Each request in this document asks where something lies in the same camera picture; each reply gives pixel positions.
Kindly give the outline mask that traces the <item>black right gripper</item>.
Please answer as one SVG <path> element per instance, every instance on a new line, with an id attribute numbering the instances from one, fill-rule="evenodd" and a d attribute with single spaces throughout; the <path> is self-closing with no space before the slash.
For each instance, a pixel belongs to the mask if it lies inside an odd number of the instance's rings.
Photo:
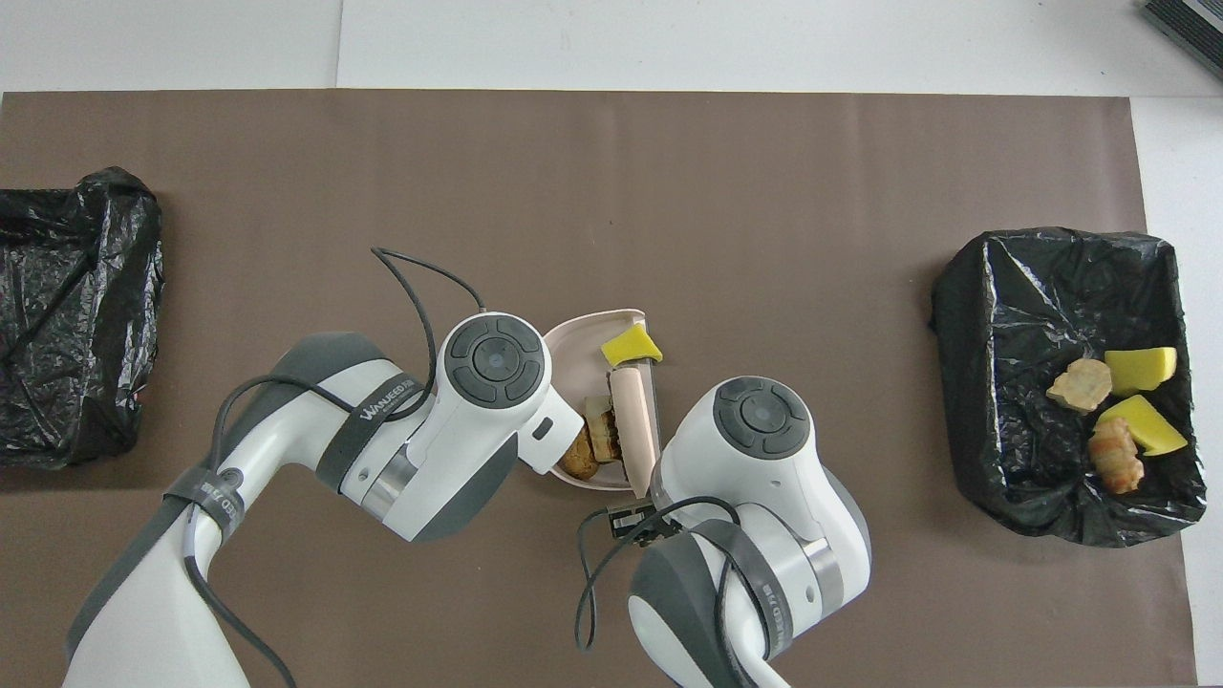
<path id="1" fill-rule="evenodd" d="M 651 499 L 608 506 L 607 523 L 612 539 L 616 545 L 646 547 L 656 540 L 684 532 L 673 514 L 658 514 L 659 512 L 659 506 Z"/>

